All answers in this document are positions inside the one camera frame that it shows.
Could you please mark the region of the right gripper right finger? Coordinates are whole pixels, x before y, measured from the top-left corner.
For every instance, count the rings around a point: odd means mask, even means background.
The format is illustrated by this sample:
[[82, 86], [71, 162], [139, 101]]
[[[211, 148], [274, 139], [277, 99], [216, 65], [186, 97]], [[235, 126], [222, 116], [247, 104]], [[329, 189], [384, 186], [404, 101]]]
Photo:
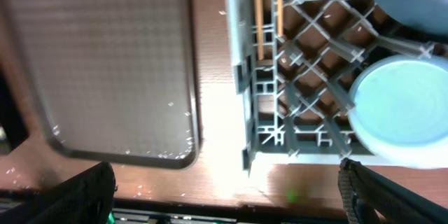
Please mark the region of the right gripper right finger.
[[350, 223], [446, 223], [447, 209], [344, 158], [338, 188]]

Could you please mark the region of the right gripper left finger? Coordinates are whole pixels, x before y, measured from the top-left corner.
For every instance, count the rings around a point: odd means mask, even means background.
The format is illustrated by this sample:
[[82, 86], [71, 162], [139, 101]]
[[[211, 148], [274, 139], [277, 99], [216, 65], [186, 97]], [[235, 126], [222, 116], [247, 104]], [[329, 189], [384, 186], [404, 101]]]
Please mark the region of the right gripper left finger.
[[116, 178], [100, 162], [51, 190], [1, 214], [2, 223], [105, 224], [113, 208]]

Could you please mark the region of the light blue bowl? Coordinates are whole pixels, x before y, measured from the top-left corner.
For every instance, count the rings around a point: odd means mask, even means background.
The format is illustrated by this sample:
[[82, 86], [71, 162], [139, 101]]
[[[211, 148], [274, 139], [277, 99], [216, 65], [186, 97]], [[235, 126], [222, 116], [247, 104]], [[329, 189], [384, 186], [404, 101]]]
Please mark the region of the light blue bowl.
[[447, 167], [447, 58], [394, 55], [355, 79], [348, 113], [371, 153], [415, 169]]

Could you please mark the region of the wooden chopstick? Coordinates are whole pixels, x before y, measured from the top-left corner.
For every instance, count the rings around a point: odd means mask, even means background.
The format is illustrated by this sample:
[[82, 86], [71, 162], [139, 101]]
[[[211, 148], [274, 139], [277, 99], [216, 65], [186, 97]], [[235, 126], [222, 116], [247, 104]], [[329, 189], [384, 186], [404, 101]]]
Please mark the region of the wooden chopstick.
[[277, 0], [277, 35], [284, 35], [284, 0]]
[[258, 59], [263, 60], [263, 0], [254, 0], [255, 4], [255, 23], [257, 31]]

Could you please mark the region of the grey dishwasher rack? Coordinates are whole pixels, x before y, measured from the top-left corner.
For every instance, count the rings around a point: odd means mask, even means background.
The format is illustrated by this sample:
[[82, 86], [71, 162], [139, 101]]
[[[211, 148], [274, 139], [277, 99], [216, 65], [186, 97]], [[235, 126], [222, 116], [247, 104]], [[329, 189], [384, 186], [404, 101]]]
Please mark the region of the grey dishwasher rack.
[[447, 58], [447, 35], [405, 26], [375, 0], [262, 0], [263, 60], [254, 0], [225, 0], [234, 81], [244, 104], [244, 168], [254, 162], [398, 166], [358, 140], [349, 90], [369, 66], [394, 55]]

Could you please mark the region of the brown serving tray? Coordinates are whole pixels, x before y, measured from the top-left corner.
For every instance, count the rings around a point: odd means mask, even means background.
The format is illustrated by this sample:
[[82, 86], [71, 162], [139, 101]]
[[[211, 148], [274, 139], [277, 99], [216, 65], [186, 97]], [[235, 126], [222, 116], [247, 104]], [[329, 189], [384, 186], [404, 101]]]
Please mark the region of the brown serving tray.
[[191, 0], [1, 0], [45, 140], [185, 169], [200, 149]]

